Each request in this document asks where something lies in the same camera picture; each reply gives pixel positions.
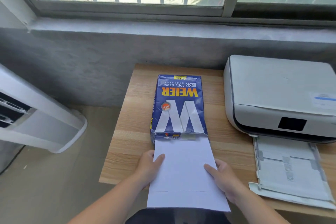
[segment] wood grain surface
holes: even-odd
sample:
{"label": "wood grain surface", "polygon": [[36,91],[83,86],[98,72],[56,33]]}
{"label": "wood grain surface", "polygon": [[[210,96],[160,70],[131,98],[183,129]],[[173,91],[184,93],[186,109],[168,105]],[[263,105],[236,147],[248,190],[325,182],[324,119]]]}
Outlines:
{"label": "wood grain surface", "polygon": [[[205,122],[215,158],[228,162],[248,186],[257,182],[252,138],[236,130],[225,114],[223,70],[140,65],[134,68],[99,182],[117,184],[134,171],[144,151],[153,149],[149,125],[159,74],[200,75]],[[321,164],[336,198],[336,144],[318,147]],[[273,208],[336,218],[336,211],[265,198]]]}

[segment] concrete wall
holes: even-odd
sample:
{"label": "concrete wall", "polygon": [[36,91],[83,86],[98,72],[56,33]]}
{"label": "concrete wall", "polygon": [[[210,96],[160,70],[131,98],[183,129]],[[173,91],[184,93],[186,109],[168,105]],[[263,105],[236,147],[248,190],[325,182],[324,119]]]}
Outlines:
{"label": "concrete wall", "polygon": [[0,28],[0,63],[62,103],[94,106],[122,105],[136,63],[224,69],[229,55],[240,54],[322,61],[336,69],[334,39],[323,37],[312,43],[293,41],[288,34],[279,40],[269,34],[260,39],[207,34],[211,32],[204,32],[204,37],[195,36],[195,32],[192,37],[182,37],[174,32],[151,35],[33,29],[28,33]]}

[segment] printer label sticker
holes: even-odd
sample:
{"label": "printer label sticker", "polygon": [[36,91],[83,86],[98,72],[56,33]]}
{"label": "printer label sticker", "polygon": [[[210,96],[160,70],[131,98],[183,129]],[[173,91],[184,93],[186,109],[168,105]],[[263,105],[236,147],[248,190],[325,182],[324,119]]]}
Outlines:
{"label": "printer label sticker", "polygon": [[323,109],[336,110],[336,94],[311,93],[313,106]]}

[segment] printer lid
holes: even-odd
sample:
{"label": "printer lid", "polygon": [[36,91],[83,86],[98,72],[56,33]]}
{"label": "printer lid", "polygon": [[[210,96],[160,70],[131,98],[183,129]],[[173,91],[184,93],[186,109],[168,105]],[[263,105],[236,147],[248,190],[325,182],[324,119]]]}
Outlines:
{"label": "printer lid", "polygon": [[336,116],[336,74],[322,62],[232,55],[235,104]]}

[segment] window frame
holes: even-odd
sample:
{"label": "window frame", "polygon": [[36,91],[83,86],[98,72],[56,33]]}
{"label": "window frame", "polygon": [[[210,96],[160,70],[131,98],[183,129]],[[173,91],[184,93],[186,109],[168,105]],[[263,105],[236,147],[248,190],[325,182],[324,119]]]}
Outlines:
{"label": "window frame", "polygon": [[220,6],[25,0],[40,17],[159,20],[216,24],[336,26],[336,5],[247,3]]}

